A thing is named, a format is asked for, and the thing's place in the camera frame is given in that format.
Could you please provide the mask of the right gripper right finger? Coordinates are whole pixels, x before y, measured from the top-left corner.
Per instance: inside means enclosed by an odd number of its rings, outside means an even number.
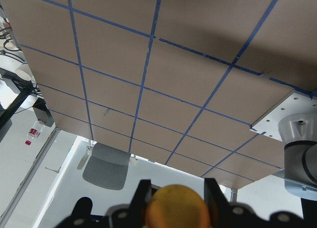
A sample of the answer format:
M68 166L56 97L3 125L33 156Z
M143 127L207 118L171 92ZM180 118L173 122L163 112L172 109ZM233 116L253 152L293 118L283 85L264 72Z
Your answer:
M204 201L208 207L211 227L227 228L229 203L214 178L204 179Z

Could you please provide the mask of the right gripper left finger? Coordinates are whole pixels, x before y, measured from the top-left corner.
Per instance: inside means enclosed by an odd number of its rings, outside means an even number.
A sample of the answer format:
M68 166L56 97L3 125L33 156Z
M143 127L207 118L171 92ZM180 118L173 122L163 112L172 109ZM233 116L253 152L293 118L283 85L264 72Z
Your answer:
M152 197L152 184L150 179L140 180L135 194L131 200L128 212L128 227L142 228L145 223L146 206Z

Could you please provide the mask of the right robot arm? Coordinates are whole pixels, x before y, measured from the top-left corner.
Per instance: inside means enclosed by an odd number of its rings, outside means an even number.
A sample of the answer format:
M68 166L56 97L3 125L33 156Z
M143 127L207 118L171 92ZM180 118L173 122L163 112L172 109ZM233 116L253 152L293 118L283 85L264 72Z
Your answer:
M245 204L228 202L213 178L204 196L184 185L152 192L141 180L128 212L131 228L314 228L317 225L317 117L293 114L279 122L284 143L284 187L301 199L303 215L276 212L261 219Z

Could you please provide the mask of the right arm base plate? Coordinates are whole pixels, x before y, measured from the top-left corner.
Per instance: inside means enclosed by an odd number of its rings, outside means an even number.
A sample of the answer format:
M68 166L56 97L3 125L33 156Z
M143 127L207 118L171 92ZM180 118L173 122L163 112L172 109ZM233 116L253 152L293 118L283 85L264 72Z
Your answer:
M317 140L317 97L291 91L251 126L251 131L285 144Z

